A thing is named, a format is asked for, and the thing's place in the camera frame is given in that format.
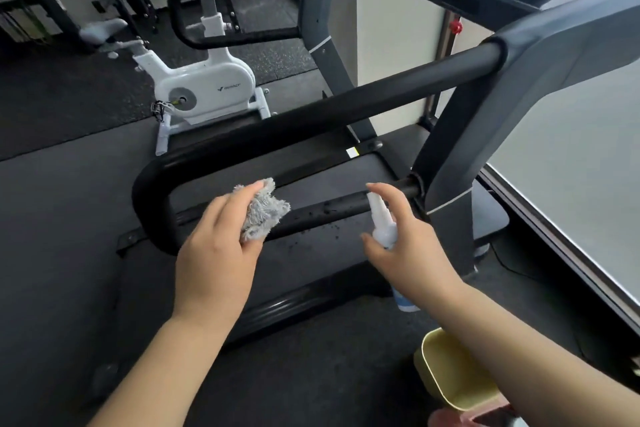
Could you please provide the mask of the person's left hand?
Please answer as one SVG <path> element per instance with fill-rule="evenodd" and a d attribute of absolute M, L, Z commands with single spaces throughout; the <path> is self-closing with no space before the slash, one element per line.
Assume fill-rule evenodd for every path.
<path fill-rule="evenodd" d="M 262 182 L 216 197 L 180 248 L 173 317 L 210 332 L 232 329 L 250 294 L 256 262 L 245 262 L 241 228 Z"/>

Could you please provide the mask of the person's right hand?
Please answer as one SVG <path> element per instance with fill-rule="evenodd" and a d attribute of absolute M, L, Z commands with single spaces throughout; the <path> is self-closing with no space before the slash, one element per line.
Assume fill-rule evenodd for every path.
<path fill-rule="evenodd" d="M 465 284 L 449 262 L 433 227 L 416 218 L 405 195 L 388 183 L 367 189 L 387 202 L 397 225 L 394 277 L 385 277 L 405 298 L 433 318 L 444 316 L 460 299 Z"/>

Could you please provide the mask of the white spray bottle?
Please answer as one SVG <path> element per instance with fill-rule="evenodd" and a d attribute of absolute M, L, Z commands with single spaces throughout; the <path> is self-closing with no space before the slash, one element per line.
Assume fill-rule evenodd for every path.
<path fill-rule="evenodd" d="M 384 249 L 391 250 L 397 241 L 397 225 L 393 220 L 392 214 L 387 208 L 380 195 L 368 192 L 367 200 L 371 209 L 372 222 L 374 230 L 372 237 Z M 418 312 L 420 308 L 406 299 L 393 286 L 391 286 L 394 300 L 399 310 L 402 312 Z"/>

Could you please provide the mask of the grey fluffy cleaning cloth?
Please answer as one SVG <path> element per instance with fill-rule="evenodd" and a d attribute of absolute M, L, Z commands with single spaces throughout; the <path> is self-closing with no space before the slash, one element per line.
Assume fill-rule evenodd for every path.
<path fill-rule="evenodd" d="M 274 178 L 261 181 L 262 188 L 257 191 L 248 205 L 246 218 L 241 228 L 241 242 L 265 239 L 269 232 L 291 211 L 288 201 L 274 196 L 276 183 Z"/>

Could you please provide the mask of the person's left forearm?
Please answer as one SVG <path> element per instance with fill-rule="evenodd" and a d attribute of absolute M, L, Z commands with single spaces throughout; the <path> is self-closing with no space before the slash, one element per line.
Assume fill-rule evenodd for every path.
<path fill-rule="evenodd" d="M 183 427 L 238 316 L 173 316 L 86 427 Z"/>

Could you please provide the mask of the person's right forearm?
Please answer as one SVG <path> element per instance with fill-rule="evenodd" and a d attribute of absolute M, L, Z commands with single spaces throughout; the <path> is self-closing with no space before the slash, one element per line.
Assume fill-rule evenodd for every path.
<path fill-rule="evenodd" d="M 490 372 L 529 427 L 640 427 L 640 394 L 466 284 L 437 302 L 438 321 Z"/>

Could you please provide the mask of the yellow plastic bin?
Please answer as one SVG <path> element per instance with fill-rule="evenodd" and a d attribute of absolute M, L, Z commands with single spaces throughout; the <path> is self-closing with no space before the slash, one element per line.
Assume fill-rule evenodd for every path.
<path fill-rule="evenodd" d="M 463 418 L 472 419 L 509 404 L 489 371 L 442 328 L 424 336 L 413 363 L 428 393 Z"/>

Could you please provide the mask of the black grey treadmill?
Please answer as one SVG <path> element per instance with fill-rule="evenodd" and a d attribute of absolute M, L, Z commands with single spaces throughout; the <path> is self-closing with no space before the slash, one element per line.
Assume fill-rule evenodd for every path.
<path fill-rule="evenodd" d="M 408 158 L 383 144 L 374 167 L 363 157 L 324 169 L 319 161 L 285 185 L 284 197 L 325 201 L 288 213 L 266 237 L 276 244 L 259 264 L 254 296 L 227 343 L 270 332 L 359 296 L 390 293 L 382 277 L 355 250 L 355 234 L 371 222 L 366 192 L 334 197 L 369 177 L 398 178 L 419 217 L 430 222 L 461 277 L 474 269 L 476 249 L 508 224 L 497 209 L 497 228 L 474 237 L 472 186 L 482 167 L 532 106 L 550 93 L 640 59 L 640 0 L 428 0 L 491 30 L 477 47 L 354 88 L 331 40 L 332 0 L 301 0 L 295 28 L 235 38 L 190 39 L 181 0 L 168 0 L 172 28 L 197 49 L 300 38 L 332 95 L 261 123 L 172 151 L 151 161 L 132 187 L 132 206 L 148 240 L 175 256 L 186 232 L 170 203 L 177 187 L 293 144 L 364 123 L 377 114 L 451 88 L 454 93 Z"/>

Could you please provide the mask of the white exercise bike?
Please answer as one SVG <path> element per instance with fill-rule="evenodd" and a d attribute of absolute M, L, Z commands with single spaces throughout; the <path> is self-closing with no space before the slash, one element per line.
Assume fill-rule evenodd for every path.
<path fill-rule="evenodd" d="M 232 30 L 239 35 L 239 27 L 224 22 L 214 0 L 200 1 L 201 22 L 188 28 L 202 29 L 205 36 L 224 36 Z M 136 70 L 153 79 L 156 100 L 151 112 L 159 122 L 156 156 L 168 151 L 172 135 L 247 112 L 257 112 L 263 120 L 272 116 L 266 99 L 268 89 L 257 86 L 250 66 L 229 52 L 228 43 L 207 50 L 205 60 L 171 68 L 139 35 L 131 41 L 115 40 L 130 24 L 122 18 L 87 24 L 79 30 L 79 38 L 111 59 L 118 57 L 118 50 L 129 50 Z"/>

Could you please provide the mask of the pink plastic container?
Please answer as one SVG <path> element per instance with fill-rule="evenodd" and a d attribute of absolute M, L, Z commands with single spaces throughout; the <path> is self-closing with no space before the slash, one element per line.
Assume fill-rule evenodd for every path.
<path fill-rule="evenodd" d="M 449 408 L 434 411 L 427 427 L 529 427 L 510 406 L 503 406 L 482 414 L 460 414 Z"/>

